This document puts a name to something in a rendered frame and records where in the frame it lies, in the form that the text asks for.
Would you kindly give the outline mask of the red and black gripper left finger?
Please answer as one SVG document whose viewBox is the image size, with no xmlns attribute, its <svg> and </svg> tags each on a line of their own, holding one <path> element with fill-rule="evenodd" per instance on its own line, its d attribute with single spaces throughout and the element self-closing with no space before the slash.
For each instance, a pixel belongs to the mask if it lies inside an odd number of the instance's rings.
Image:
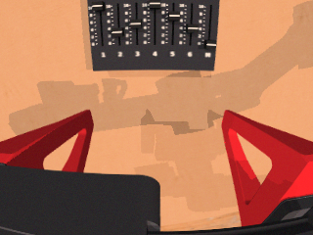
<svg viewBox="0 0 313 235">
<path fill-rule="evenodd" d="M 44 159 L 78 133 L 62 170 L 84 172 L 94 122 L 85 110 L 0 142 L 0 163 L 44 169 Z"/>
</svg>

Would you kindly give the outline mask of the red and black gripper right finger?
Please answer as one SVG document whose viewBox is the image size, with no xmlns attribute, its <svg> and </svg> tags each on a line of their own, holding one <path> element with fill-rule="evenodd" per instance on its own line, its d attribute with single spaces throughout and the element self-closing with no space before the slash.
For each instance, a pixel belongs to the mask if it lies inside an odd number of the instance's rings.
<svg viewBox="0 0 313 235">
<path fill-rule="evenodd" d="M 262 223 L 283 200 L 313 195 L 313 142 L 225 110 L 222 132 L 242 226 Z M 271 159 L 260 184 L 238 138 Z"/>
</svg>

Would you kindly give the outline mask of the black lighting desk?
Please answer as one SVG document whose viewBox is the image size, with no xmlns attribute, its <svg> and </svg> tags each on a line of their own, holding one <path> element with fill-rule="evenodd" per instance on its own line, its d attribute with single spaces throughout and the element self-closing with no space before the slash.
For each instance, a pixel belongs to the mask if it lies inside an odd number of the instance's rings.
<svg viewBox="0 0 313 235">
<path fill-rule="evenodd" d="M 87 0 L 93 71 L 214 71 L 219 4 Z"/>
</svg>

